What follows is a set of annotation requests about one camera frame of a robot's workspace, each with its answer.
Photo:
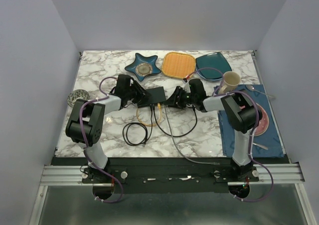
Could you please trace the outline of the black network switch box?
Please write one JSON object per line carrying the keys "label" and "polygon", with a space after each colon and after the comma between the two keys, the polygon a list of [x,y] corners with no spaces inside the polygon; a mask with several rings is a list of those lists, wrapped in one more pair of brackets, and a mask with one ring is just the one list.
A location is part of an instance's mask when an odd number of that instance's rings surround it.
{"label": "black network switch box", "polygon": [[166,101],[164,87],[146,89],[145,97],[138,102],[138,108],[149,107],[151,105],[163,104]]}

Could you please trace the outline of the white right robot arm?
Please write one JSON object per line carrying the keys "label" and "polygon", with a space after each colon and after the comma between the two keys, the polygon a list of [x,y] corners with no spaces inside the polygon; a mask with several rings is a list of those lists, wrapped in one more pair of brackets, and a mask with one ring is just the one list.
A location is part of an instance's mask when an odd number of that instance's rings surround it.
{"label": "white right robot arm", "polygon": [[253,137],[262,113],[245,89],[208,96],[202,81],[191,79],[184,87],[177,86],[164,104],[178,109],[192,105],[202,113],[225,111],[230,125],[235,130],[232,161],[236,165],[230,167],[229,175],[235,181],[241,181],[247,176],[245,166],[253,160]]}

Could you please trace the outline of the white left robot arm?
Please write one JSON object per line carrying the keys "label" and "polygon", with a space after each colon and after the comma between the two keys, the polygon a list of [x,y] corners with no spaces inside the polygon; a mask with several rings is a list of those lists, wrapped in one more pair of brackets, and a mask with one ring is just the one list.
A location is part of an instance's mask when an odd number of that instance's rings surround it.
{"label": "white left robot arm", "polygon": [[100,143],[104,116],[123,109],[129,101],[138,104],[151,97],[131,76],[120,74],[115,79],[113,92],[104,93],[103,98],[77,99],[65,129],[66,135],[81,145],[88,165],[95,168],[93,176],[100,183],[107,182],[111,175]]}

